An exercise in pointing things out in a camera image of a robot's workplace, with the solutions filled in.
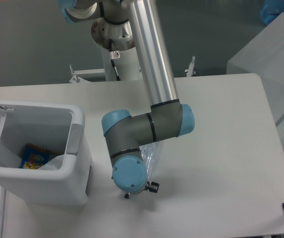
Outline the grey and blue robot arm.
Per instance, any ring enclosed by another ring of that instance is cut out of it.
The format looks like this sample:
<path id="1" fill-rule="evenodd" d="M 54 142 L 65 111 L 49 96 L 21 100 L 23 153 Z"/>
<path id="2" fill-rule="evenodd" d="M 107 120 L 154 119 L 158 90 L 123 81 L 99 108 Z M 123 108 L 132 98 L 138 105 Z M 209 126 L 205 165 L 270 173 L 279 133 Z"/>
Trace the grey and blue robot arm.
<path id="1" fill-rule="evenodd" d="M 153 0 L 60 0 L 66 21 L 94 20 L 95 43 L 108 51 L 112 68 L 126 50 L 135 49 L 150 100 L 150 112 L 132 116 L 115 110 L 102 118 L 103 134 L 113 168 L 112 179 L 125 198 L 145 190 L 149 182 L 140 147 L 191 133 L 195 117 L 179 100 L 156 2 Z"/>

